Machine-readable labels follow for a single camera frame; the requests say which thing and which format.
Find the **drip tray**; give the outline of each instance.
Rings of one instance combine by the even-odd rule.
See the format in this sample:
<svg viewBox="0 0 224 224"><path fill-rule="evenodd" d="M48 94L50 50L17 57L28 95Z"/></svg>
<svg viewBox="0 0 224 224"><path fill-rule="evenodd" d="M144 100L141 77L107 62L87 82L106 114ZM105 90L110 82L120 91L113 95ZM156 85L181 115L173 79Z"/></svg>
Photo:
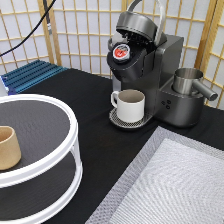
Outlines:
<svg viewBox="0 0 224 224"><path fill-rule="evenodd" d="M152 115L145 113L144 117L140 121L137 121L135 123L127 123L117 117L117 108L114 108L109 114L109 119L112 124L125 130L135 130L141 128L145 126L151 120L151 118Z"/></svg>

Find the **single-serve coffee machine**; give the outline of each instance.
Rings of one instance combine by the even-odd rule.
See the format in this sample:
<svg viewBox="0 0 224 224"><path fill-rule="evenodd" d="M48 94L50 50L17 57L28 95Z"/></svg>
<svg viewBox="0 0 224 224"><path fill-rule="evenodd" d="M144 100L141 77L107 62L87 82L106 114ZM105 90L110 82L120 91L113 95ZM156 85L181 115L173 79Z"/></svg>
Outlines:
<svg viewBox="0 0 224 224"><path fill-rule="evenodd" d="M215 100L218 95L200 82L203 73L199 70L178 70L184 38L163 33L165 10L160 1L158 27L148 17L133 12L140 1L133 1L121 13L117 33L108 41L113 89L144 93L146 115L136 127L151 117L178 127L193 126L199 121L205 97ZM114 110L110 119L117 126L134 128L115 118Z"/></svg>

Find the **blue dish rack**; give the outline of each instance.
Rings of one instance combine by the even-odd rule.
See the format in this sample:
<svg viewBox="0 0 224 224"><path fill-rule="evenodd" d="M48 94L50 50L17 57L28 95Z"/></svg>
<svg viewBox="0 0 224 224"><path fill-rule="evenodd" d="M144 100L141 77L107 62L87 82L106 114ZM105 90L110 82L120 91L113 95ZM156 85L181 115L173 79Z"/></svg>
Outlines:
<svg viewBox="0 0 224 224"><path fill-rule="evenodd" d="M2 80L5 86L9 88L11 94L16 94L65 70L67 68L36 60L2 75Z"/></svg>

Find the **gray placemat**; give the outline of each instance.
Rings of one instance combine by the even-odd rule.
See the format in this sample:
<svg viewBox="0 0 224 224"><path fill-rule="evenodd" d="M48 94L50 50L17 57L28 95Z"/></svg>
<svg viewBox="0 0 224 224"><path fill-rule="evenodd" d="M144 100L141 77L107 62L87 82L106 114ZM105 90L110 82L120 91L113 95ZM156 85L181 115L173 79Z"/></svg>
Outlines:
<svg viewBox="0 0 224 224"><path fill-rule="evenodd" d="M223 223L224 161L165 139L110 224Z"/></svg>
<svg viewBox="0 0 224 224"><path fill-rule="evenodd" d="M11 169L20 169L53 152L70 130L68 115L58 106L38 100L18 100L0 104L0 126L15 129L22 158Z"/></svg>
<svg viewBox="0 0 224 224"><path fill-rule="evenodd" d="M216 158L224 159L224 153L218 149L158 127L139 154L115 183L114 187L106 195L92 216L87 220L87 224L109 223L113 213L116 211L125 195L128 193L165 138L207 153L208 155Z"/></svg>

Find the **ceramic cup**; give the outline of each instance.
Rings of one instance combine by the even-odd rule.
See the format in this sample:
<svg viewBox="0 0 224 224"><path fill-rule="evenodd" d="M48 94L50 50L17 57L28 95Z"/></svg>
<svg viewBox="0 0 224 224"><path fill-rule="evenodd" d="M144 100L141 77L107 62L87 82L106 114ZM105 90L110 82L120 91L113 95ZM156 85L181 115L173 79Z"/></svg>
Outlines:
<svg viewBox="0 0 224 224"><path fill-rule="evenodd" d="M114 91L111 103L117 108L117 117L127 123L140 121L144 117L145 95L137 90Z"/></svg>
<svg viewBox="0 0 224 224"><path fill-rule="evenodd" d="M0 170L15 166L21 159L21 151L15 130L11 127L0 127Z"/></svg>

